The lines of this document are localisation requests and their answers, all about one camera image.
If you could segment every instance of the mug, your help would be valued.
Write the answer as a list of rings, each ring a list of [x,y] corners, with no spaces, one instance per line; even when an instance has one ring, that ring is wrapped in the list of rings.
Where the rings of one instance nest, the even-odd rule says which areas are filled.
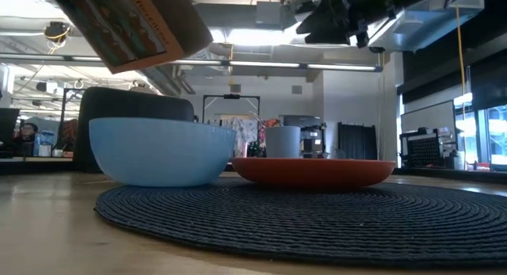
[[[266,154],[268,158],[299,158],[301,154],[301,128],[283,126],[266,128]]]

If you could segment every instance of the person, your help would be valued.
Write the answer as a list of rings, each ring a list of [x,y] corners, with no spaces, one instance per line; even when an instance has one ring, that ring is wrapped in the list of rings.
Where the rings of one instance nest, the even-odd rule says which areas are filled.
[[[33,155],[33,143],[35,142],[35,134],[39,128],[32,123],[23,124],[21,134],[13,139],[14,155],[31,156]]]

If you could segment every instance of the yellow cable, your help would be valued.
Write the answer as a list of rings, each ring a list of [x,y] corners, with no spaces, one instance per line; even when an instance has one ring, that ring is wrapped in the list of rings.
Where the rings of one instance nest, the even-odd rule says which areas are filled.
[[[462,96],[464,96],[466,93],[465,64],[463,61],[463,44],[461,42],[461,22],[459,19],[459,7],[458,6],[456,7],[456,20],[458,21],[459,69],[461,69],[461,94],[462,94]],[[465,120],[466,120],[465,112],[466,112],[465,102],[463,99],[463,122],[465,122]],[[467,169],[467,140],[465,138],[465,135],[463,135],[463,152],[464,152],[464,158],[465,158],[464,169],[466,170]]]
[[[47,36],[46,35],[46,29],[44,29],[44,36],[46,36],[46,38],[49,38],[49,39],[61,39],[62,37],[64,37],[65,35],[67,35],[69,33],[69,31],[71,30],[71,27],[69,26],[64,33],[59,34],[57,36]]]

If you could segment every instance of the light blue bowl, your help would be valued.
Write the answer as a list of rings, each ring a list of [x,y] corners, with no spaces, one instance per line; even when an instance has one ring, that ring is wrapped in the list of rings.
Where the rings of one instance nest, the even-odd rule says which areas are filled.
[[[234,148],[235,132],[179,120],[106,117],[90,121],[99,167],[128,185],[183,187],[214,181]]]

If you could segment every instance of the computer monitor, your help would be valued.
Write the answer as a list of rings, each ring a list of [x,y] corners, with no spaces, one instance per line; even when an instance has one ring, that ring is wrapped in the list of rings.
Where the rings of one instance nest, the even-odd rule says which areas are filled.
[[[0,151],[13,139],[19,109],[0,109]]]

